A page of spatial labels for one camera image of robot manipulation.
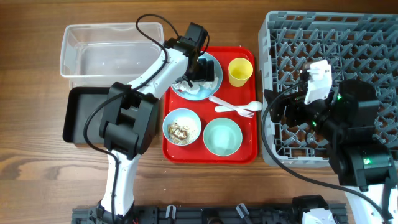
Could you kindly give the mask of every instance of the bowl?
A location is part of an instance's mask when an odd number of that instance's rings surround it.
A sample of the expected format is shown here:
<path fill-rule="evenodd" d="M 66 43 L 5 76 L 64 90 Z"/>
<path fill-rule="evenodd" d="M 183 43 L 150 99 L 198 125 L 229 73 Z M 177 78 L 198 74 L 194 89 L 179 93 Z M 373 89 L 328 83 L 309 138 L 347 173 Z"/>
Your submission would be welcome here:
<path fill-rule="evenodd" d="M 189 126 L 190 129 L 196 128 L 196 133 L 194 133 L 192 137 L 190 137 L 188 133 L 188 138 L 190 138 L 189 142 L 187 142 L 186 144 L 177 144 L 171 140 L 169 136 L 169 125 L 171 125 L 173 122 L 177 122 L 177 124 L 182 126 Z M 176 146 L 187 146 L 198 139 L 201 132 L 201 122 L 199 116 L 192 110 L 186 108 L 179 108 L 171 111 L 164 118 L 162 129 L 163 129 L 163 135 L 170 143 Z"/>
<path fill-rule="evenodd" d="M 242 145 L 241 128 L 228 118 L 217 118 L 207 124 L 203 132 L 206 148 L 217 156 L 230 156 Z"/>

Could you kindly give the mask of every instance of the white fork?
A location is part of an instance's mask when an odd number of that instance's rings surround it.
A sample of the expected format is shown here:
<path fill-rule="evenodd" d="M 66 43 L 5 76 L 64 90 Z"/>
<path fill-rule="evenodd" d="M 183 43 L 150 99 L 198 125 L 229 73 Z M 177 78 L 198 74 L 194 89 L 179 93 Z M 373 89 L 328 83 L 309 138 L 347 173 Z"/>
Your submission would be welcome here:
<path fill-rule="evenodd" d="M 249 112 L 247 110 L 238 108 L 237 106 L 232 105 L 231 103 L 225 102 L 224 100 L 217 98 L 215 96 L 209 96 L 209 100 L 211 102 L 214 102 L 216 104 L 222 105 L 222 106 L 226 106 L 228 108 L 234 109 L 236 110 L 236 112 L 238 112 L 239 115 L 244 116 L 245 118 L 252 118 L 254 113 Z"/>

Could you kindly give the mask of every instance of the wood grain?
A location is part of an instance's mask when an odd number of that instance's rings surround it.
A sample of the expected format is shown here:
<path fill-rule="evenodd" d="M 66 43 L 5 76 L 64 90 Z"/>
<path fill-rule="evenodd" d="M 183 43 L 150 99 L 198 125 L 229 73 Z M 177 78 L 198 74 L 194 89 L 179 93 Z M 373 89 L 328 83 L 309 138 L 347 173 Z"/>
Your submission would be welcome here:
<path fill-rule="evenodd" d="M 397 1 L 360 0 L 0 0 L 0 223 L 69 223 L 73 208 L 94 205 L 104 194 L 106 157 L 62 140 L 69 89 L 59 56 L 67 25 L 134 22 L 157 13 L 180 32 L 196 22 L 211 34 L 210 45 L 241 45 L 257 57 L 257 33 L 271 10 L 393 13 L 397 7 Z M 164 31 L 165 39 L 173 34 L 166 25 Z M 261 99 L 261 74 L 256 79 Z M 138 205 L 259 205 L 307 194 L 347 202 L 342 192 L 298 180 L 261 155 L 248 166 L 173 164 L 161 153 L 160 137 L 139 163 Z M 338 183 L 330 168 L 296 170 Z"/>

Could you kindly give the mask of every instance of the plastic cup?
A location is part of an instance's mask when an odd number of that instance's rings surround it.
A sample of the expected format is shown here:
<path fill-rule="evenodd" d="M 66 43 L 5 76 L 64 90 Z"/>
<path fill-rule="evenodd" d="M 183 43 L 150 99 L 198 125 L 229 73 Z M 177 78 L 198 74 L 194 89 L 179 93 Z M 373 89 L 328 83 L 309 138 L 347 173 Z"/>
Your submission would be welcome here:
<path fill-rule="evenodd" d="M 228 74 L 229 83 L 241 87 L 253 74 L 253 65 L 245 58 L 236 58 L 229 63 Z"/>

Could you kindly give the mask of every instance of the white spoon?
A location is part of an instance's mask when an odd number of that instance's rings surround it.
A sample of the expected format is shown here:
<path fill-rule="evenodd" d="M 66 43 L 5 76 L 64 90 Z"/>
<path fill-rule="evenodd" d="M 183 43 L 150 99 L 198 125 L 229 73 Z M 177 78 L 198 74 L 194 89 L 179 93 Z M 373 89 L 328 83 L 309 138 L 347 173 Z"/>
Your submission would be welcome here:
<path fill-rule="evenodd" d="M 251 111 L 259 111 L 262 110 L 262 103 L 258 101 L 252 101 L 247 105 L 244 106 L 237 106 L 238 108 L 245 109 L 245 110 L 251 110 Z M 233 109 L 228 108 L 226 106 L 216 106 L 215 108 L 216 112 L 227 112 L 227 111 L 233 111 Z"/>

